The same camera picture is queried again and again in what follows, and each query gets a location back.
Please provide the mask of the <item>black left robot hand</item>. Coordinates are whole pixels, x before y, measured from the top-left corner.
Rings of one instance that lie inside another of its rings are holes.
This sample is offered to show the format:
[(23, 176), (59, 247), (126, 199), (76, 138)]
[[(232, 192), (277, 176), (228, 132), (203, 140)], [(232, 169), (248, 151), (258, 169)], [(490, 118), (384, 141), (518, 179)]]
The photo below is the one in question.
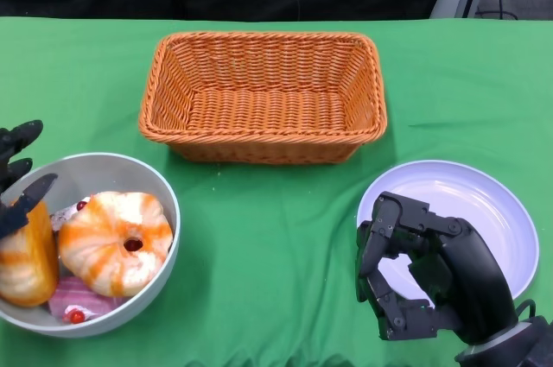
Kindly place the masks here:
[[(10, 160), (34, 142), (42, 130), (41, 120), (22, 123), (12, 130), (1, 128), (1, 193), (31, 170), (30, 158)], [(11, 206), (1, 203), (1, 239), (15, 234), (29, 222), (28, 213), (43, 200), (57, 178), (58, 174), (46, 174), (25, 188)]]

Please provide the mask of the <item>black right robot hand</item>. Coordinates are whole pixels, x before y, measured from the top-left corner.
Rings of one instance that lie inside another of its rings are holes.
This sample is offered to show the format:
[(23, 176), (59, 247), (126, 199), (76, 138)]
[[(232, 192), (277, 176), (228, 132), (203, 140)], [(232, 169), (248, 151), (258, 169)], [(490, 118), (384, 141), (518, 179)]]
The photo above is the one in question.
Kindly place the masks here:
[[(382, 192), (357, 229), (356, 295), (371, 305), (383, 340), (429, 339), (450, 330), (467, 345), (486, 342), (518, 322), (503, 272), (465, 219), (442, 217), (429, 204)], [(406, 255), (427, 295), (407, 299), (378, 265)]]

